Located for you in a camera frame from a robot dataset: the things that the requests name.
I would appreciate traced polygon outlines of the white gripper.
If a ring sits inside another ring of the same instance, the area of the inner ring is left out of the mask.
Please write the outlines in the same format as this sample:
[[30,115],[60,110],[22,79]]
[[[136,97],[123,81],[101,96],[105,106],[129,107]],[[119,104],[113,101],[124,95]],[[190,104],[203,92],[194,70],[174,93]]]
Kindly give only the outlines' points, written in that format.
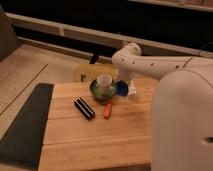
[[134,98],[137,94],[133,78],[134,78],[133,72],[125,71],[122,69],[117,70],[117,79],[126,82],[128,85],[128,88],[129,88],[128,98],[129,99]]

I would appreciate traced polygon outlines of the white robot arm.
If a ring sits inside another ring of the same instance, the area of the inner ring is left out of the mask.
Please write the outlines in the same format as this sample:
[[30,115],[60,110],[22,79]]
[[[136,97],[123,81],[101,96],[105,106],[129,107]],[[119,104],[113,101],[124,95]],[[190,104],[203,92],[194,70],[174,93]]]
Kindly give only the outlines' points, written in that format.
[[195,56],[143,56],[142,48],[136,43],[128,43],[112,56],[117,68],[117,80],[128,85],[128,96],[137,93],[133,77],[136,73],[160,80],[168,73],[185,68]]

